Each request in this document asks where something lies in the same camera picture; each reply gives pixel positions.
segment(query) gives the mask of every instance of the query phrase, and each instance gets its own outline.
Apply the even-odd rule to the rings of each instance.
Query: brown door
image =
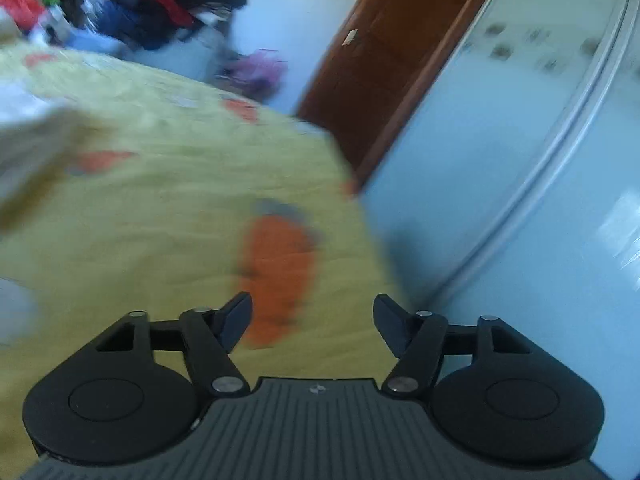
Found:
[[[483,2],[358,0],[298,116],[334,135],[361,184]]]

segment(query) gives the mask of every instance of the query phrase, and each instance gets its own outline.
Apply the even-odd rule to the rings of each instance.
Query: door frame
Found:
[[[440,43],[436,47],[434,53],[419,70],[414,82],[408,86],[408,90],[398,105],[398,108],[396,108],[396,111],[391,115],[386,125],[382,128],[378,138],[372,144],[360,165],[357,168],[354,168],[354,177],[358,190],[364,187],[368,179],[382,161],[386,152],[388,152],[395,140],[398,138],[398,135],[404,128],[405,124],[407,124],[409,118],[413,115],[427,90],[436,81],[440,71],[443,69],[444,65],[449,60],[449,57],[458,46],[458,43],[473,23],[473,20],[478,15],[478,12],[484,5],[485,1],[486,0],[467,0],[465,2],[465,5],[456,16],[456,19],[449,27],[449,30],[440,40]],[[316,71],[316,74],[308,86],[302,101],[300,101],[300,104],[298,105],[298,109],[296,111],[297,117],[303,117],[308,109],[313,105],[314,99],[318,97],[320,87],[318,82],[329,72],[331,63],[342,49],[342,42],[344,41],[344,38],[350,30],[356,28],[356,23],[367,4],[368,0],[357,0],[347,19],[338,30],[338,33],[334,36],[334,39],[324,55],[324,59],[322,60],[320,67]]]

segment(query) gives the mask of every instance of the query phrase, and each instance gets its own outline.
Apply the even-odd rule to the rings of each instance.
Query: ribbed gray plate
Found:
[[[543,472],[480,462],[449,444],[418,404],[383,397],[369,380],[288,379],[214,402],[193,433],[153,458],[88,467],[46,457],[22,478],[606,480],[590,462]]]

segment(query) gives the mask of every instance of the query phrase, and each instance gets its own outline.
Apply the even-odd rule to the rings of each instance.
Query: folded blanket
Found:
[[[66,152],[78,126],[75,110],[18,83],[0,84],[0,208]]]

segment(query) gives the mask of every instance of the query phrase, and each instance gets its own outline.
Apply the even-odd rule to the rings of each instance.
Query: yellow bedsheet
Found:
[[[30,387],[131,310],[175,319],[249,287],[262,324],[232,355],[249,380],[391,370],[371,319],[387,282],[328,139],[179,76],[49,53],[0,49],[0,79],[67,97],[84,124],[79,154],[0,212],[0,278],[36,304],[0,345],[0,477],[36,458]]]

